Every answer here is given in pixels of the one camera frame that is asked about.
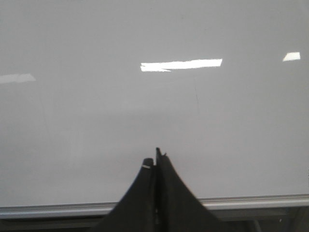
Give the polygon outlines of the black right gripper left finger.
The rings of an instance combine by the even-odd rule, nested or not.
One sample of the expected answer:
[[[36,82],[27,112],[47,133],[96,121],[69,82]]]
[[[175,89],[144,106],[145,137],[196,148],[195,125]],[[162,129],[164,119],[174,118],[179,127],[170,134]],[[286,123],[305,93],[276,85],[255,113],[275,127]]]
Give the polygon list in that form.
[[[130,188],[116,207],[92,232],[154,232],[155,231],[155,166],[145,158]]]

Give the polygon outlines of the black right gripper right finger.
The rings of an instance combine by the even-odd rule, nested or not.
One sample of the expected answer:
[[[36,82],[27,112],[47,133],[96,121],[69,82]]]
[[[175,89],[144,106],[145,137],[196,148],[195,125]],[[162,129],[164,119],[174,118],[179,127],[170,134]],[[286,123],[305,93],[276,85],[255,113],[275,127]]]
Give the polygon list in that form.
[[[178,176],[167,154],[156,148],[156,199],[161,232],[233,232],[212,214]]]

